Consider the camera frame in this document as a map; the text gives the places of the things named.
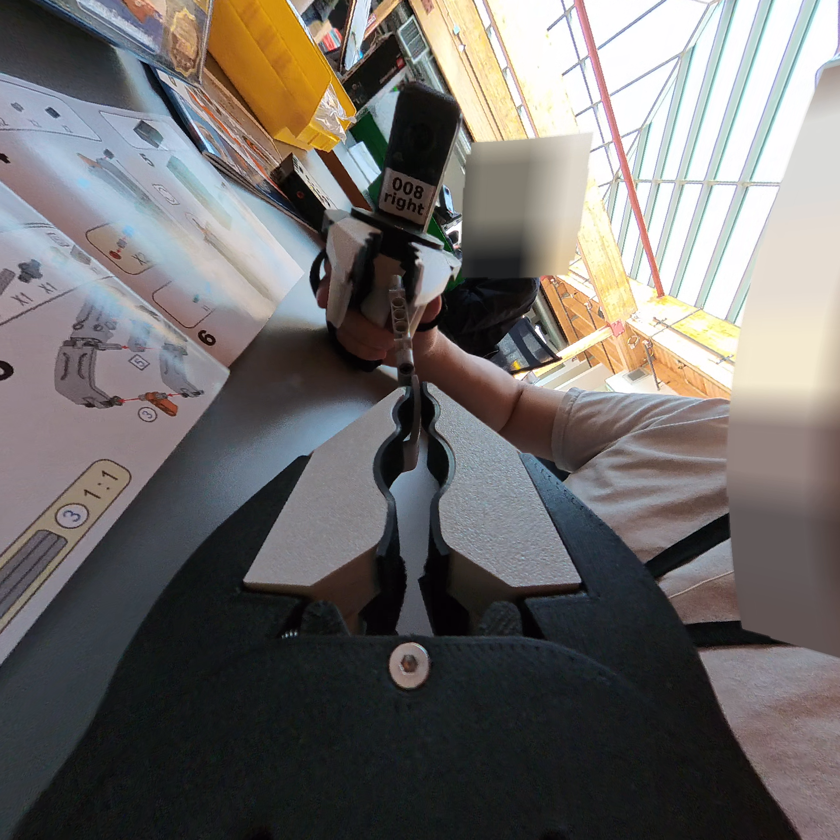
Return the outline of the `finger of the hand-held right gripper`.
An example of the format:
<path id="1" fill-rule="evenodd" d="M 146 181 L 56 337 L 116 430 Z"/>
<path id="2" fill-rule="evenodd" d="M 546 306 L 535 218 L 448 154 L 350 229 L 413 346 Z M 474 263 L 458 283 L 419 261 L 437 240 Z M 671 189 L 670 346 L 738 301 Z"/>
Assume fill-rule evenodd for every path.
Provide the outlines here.
<path id="1" fill-rule="evenodd" d="M 363 297 L 360 310 L 378 326 L 385 326 L 391 317 L 393 289 L 404 300 L 405 320 L 417 326 L 425 307 L 444 292 L 460 268 L 458 259 L 449 252 L 429 246 L 409 246 L 406 264 L 404 267 L 384 254 L 373 260 L 373 285 Z"/>
<path id="2" fill-rule="evenodd" d="M 330 264 L 327 321 L 338 329 L 347 311 L 361 310 L 371 293 L 373 260 L 379 253 L 382 231 L 358 217 L 341 213 L 326 230 Z"/>

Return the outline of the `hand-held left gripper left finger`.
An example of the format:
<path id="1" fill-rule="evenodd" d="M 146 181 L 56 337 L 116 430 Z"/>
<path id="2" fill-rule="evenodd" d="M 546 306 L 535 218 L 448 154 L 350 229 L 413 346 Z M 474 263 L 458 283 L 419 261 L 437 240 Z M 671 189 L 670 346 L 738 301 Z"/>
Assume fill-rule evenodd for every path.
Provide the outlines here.
<path id="1" fill-rule="evenodd" d="M 368 634 L 394 634 L 406 591 L 391 486 L 413 421 L 399 387 L 313 451 L 245 587 L 335 604 Z"/>

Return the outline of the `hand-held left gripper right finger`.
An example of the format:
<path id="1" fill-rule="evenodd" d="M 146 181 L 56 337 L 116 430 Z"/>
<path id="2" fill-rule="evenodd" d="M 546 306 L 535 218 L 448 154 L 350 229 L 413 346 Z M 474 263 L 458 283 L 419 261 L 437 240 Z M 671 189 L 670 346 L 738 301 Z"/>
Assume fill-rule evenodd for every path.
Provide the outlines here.
<path id="1" fill-rule="evenodd" d="M 423 385 L 427 467 L 439 485 L 420 579 L 436 634 L 469 634 L 494 602 L 577 592 L 581 577 L 518 450 Z"/>

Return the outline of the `grey curved building piece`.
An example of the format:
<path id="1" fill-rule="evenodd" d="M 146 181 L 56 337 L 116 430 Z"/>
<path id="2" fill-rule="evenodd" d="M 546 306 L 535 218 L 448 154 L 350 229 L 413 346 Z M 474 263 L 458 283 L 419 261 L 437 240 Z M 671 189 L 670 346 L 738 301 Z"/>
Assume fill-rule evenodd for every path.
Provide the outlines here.
<path id="1" fill-rule="evenodd" d="M 408 293 L 403 285 L 403 278 L 400 275 L 392 276 L 388 291 L 395 340 L 397 380 L 400 385 L 411 388 L 413 398 L 411 427 L 402 445 L 402 471 L 408 472 L 417 467 L 422 424 L 421 386 L 415 371 L 413 357 L 413 330 L 415 329 L 418 309 L 409 301 Z"/>

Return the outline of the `person's right forearm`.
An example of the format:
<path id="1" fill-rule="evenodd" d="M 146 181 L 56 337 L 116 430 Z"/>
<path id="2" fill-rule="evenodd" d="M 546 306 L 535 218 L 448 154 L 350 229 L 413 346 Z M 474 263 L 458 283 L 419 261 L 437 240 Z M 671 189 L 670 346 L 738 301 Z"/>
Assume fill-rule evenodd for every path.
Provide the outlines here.
<path id="1" fill-rule="evenodd" d="M 554 459 L 553 426 L 563 393 L 516 380 L 463 351 L 438 329 L 418 333 L 413 351 L 421 380 L 435 384 L 522 452 Z"/>

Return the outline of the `person's right hand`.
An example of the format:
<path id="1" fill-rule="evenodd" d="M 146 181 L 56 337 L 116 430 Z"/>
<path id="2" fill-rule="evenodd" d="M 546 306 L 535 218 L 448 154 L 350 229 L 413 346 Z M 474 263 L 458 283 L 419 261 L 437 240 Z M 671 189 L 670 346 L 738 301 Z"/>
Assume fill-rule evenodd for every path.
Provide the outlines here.
<path id="1" fill-rule="evenodd" d="M 396 365 L 393 332 L 371 322 L 361 312 L 349 309 L 336 330 L 339 343 L 353 356 L 364 361 L 383 362 L 387 366 Z M 420 375 L 424 375 L 426 357 L 432 353 L 437 339 L 437 327 L 413 336 L 413 357 Z"/>

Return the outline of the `small black device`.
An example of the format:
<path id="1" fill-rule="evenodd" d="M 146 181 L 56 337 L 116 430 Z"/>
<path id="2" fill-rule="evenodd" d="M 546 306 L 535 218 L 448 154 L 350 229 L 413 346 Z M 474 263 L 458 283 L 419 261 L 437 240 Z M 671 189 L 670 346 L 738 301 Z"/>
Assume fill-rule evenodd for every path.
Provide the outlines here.
<path id="1" fill-rule="evenodd" d="M 296 208 L 300 215 L 318 221 L 328 209 L 335 208 L 332 200 L 316 183 L 298 157 L 288 154 L 269 174 L 270 180 Z"/>

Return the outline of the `clear plastic bag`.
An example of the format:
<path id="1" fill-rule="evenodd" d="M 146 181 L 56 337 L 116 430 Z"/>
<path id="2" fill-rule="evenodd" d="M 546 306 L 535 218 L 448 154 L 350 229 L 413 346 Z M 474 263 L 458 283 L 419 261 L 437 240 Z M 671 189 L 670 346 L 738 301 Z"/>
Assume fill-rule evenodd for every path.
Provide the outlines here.
<path id="1" fill-rule="evenodd" d="M 346 140 L 347 129 L 354 124 L 355 107 L 339 84 L 327 86 L 316 107 L 311 123 L 332 137 L 332 143 Z"/>

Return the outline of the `person's beige shirt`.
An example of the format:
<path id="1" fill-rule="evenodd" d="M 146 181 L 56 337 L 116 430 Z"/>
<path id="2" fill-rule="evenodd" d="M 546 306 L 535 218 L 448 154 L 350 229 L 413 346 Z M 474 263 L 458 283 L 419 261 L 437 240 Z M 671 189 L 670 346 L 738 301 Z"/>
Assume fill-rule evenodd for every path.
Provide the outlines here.
<path id="1" fill-rule="evenodd" d="M 559 394 L 552 451 L 566 486 L 648 561 L 728 511 L 729 403 Z M 756 771 L 802 838 L 839 838 L 839 664 L 807 648 L 700 658 Z"/>

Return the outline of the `yellow plastic bin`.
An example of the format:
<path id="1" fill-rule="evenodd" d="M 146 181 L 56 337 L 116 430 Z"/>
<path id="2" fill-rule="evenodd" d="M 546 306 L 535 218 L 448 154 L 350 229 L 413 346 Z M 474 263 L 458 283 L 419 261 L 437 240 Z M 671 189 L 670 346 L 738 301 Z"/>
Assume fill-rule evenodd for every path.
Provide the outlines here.
<path id="1" fill-rule="evenodd" d="M 312 117 L 327 86 L 342 84 L 289 2 L 214 1 L 207 46 L 275 140 L 324 152 L 338 144 Z"/>

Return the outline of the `red ceiling pipe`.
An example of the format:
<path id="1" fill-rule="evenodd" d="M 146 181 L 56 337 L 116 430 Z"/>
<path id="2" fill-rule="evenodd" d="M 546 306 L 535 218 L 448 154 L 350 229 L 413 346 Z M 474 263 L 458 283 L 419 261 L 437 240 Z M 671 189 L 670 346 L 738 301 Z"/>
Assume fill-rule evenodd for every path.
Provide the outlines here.
<path id="1" fill-rule="evenodd" d="M 631 206 L 634 218 L 637 223 L 638 232 L 640 242 L 644 249 L 648 265 L 651 269 L 652 273 L 652 280 L 654 282 L 654 288 L 657 292 L 657 297 L 662 298 L 665 295 L 662 281 L 658 271 L 658 264 L 656 261 L 656 257 L 653 251 L 653 248 L 650 243 L 650 239 L 648 236 L 648 230 L 646 223 L 644 221 L 644 214 L 640 203 L 637 197 L 637 189 L 636 183 L 632 174 L 632 170 L 630 164 L 627 159 L 627 154 L 625 152 L 624 144 L 622 141 L 621 133 L 618 128 L 618 124 L 616 121 L 616 116 L 613 109 L 612 98 L 609 92 L 608 85 L 606 83 L 606 78 L 604 76 L 604 71 L 602 68 L 602 63 L 599 57 L 598 48 L 595 43 L 595 39 L 592 33 L 592 27 L 590 23 L 590 19 L 585 7 L 584 1 L 574 1 L 574 8 L 579 19 L 581 31 L 584 38 L 584 43 L 586 47 L 586 53 L 589 57 L 591 62 L 592 71 L 595 76 L 596 86 L 598 88 L 598 92 L 601 98 L 602 108 L 605 113 L 605 118 L 608 124 L 608 128 L 610 130 L 611 139 L 615 148 L 616 158 L 618 160 L 618 164 L 623 175 L 623 179 L 626 185 L 627 197 L 628 202 Z"/>

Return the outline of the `building instruction booklet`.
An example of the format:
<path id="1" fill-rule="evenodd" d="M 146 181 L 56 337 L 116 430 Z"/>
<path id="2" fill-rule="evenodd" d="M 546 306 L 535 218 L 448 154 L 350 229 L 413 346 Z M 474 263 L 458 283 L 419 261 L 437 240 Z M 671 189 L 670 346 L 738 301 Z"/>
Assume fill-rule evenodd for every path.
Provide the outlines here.
<path id="1" fill-rule="evenodd" d="M 1 81 L 1 658 L 302 270 L 168 117 Z"/>

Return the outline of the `blue robot kit box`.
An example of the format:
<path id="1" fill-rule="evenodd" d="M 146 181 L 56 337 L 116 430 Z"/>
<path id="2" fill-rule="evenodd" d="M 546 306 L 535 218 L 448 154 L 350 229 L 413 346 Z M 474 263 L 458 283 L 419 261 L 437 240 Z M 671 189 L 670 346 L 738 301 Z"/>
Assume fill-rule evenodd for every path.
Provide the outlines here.
<path id="1" fill-rule="evenodd" d="M 255 118 L 204 71 L 211 3 L 44 1 L 40 5 L 153 67 L 161 89 L 202 153 L 219 171 L 317 233 L 270 180 L 282 161 Z"/>

